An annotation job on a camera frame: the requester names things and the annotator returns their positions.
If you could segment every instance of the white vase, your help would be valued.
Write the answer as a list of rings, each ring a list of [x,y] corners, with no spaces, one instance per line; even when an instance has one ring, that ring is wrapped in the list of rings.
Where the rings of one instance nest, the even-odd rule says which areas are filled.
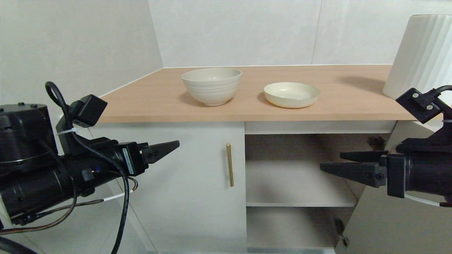
[[[452,85],[452,15],[411,16],[383,93],[396,99],[410,88],[442,85]],[[439,98],[451,105],[452,91]]]

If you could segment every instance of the white cabinet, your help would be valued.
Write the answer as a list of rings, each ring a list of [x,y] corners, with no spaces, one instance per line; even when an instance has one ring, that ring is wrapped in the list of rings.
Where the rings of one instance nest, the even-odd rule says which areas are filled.
[[[139,187],[131,194],[130,205],[156,250],[246,252],[243,122],[98,124],[91,131],[120,142],[180,141],[136,177]]]
[[[389,197],[386,188],[365,188],[319,168],[320,162],[341,161],[342,151],[370,151],[369,137],[381,136],[390,147],[433,133],[414,122],[398,122],[389,134],[390,124],[363,124],[350,132],[334,126],[319,131],[310,122],[307,129],[292,126],[290,134],[275,123],[271,129],[248,125],[245,134],[243,122],[99,124],[91,131],[119,141],[180,140],[180,148],[137,177],[140,186],[131,195],[131,212],[155,250],[445,252],[452,248],[450,234],[444,233],[452,227],[448,209]],[[339,241],[335,218],[346,225],[347,246]],[[424,231],[430,234],[427,247],[420,241]]]

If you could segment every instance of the shallow dish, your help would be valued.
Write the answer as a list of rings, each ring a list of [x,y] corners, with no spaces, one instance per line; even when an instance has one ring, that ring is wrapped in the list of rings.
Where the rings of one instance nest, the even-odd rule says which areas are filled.
[[[317,101],[320,89],[296,82],[279,82],[266,85],[267,101],[283,108],[305,108]]]

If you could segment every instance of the white bowl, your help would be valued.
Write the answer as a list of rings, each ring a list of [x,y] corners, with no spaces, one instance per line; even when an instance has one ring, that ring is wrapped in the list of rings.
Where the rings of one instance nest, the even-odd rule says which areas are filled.
[[[267,101],[284,108],[305,108],[318,99],[320,90],[312,85],[279,82],[264,87]]]
[[[242,72],[231,68],[207,68],[182,75],[188,93],[207,106],[225,104],[239,88]]]

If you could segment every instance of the gold handle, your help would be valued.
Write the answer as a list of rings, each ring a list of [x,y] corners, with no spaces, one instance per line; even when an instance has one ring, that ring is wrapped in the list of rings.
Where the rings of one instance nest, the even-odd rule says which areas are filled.
[[[227,153],[227,165],[229,168],[229,185],[234,187],[234,175],[232,173],[232,154],[231,154],[231,144],[226,144],[226,153]]]

